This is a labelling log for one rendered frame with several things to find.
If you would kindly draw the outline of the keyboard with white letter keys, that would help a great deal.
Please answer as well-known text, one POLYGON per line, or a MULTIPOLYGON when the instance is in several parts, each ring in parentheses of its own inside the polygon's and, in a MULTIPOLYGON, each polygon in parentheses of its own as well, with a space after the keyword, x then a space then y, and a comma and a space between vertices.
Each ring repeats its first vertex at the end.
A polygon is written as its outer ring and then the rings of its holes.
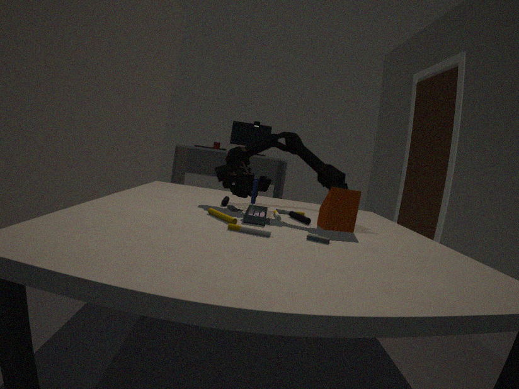
POLYGON ((249 205, 244 214, 243 223, 265 226, 267 210, 268 207, 249 205))

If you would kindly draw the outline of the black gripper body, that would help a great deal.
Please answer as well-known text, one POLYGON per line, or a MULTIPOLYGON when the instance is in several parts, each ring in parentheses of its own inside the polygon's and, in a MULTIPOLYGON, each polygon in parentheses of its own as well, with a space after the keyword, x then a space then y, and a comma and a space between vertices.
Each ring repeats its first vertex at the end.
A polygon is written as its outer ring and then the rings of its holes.
MULTIPOLYGON (((227 172, 225 174, 223 182, 222 182, 223 187, 231 189, 232 183, 235 183, 237 185, 240 177, 247 178, 250 187, 252 187, 253 182, 254 182, 254 174, 252 174, 250 171, 251 171, 250 167, 239 166, 235 172, 227 172)), ((261 184, 258 188, 258 191, 266 192, 271 183, 270 177, 260 176, 259 179, 261 180, 261 184)))

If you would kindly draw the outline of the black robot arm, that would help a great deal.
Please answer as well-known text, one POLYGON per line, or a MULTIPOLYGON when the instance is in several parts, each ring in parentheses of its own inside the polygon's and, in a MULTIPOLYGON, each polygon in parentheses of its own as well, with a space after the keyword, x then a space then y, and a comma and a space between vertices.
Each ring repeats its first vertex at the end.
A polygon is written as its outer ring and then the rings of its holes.
MULTIPOLYGON (((307 149, 298 134, 293 132, 271 134, 269 137, 265 137, 245 147, 238 146, 231 149, 225 159, 226 164, 215 168, 219 182, 223 181, 227 172, 235 172, 239 166, 249 165, 249 157, 252 155, 259 154, 260 152, 272 147, 298 155, 311 168, 313 168, 313 170, 315 170, 317 173, 317 181, 321 183, 323 187, 325 186, 329 188, 329 190, 331 187, 348 189, 348 186, 345 183, 346 174, 339 171, 331 164, 325 164, 309 149, 307 149), (279 138, 285 139, 285 145, 278 141, 279 138)), ((236 184, 232 185, 230 191, 233 195, 238 197, 248 197, 248 194, 243 190, 236 190, 236 184)))

